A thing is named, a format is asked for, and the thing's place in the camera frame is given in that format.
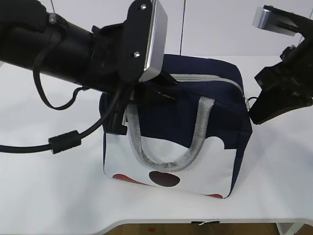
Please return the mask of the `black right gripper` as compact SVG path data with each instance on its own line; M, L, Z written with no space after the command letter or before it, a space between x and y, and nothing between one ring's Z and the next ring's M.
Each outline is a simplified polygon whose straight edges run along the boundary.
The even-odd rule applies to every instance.
M313 39L286 48L280 57L281 62L264 67L255 76L261 93L249 116L256 125L313 105Z

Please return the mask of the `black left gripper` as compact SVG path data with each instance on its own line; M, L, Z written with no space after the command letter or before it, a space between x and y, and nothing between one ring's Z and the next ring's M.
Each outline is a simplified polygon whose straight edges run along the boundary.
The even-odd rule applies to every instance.
M119 62L121 57L124 24L112 24L102 28L93 26L94 35L93 53L90 61L90 88L114 93L119 87L134 87L121 80ZM171 90L177 85L174 80L152 79L144 82L144 101L170 102L177 96Z

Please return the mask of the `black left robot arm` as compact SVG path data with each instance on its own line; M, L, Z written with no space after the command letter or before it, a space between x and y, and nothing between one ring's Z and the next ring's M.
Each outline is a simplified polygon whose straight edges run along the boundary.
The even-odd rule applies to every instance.
M130 87L140 100L172 100L161 86L173 78L163 70L167 14L157 0L136 0L123 23L91 31L37 0L0 3L0 59L85 88L112 94Z

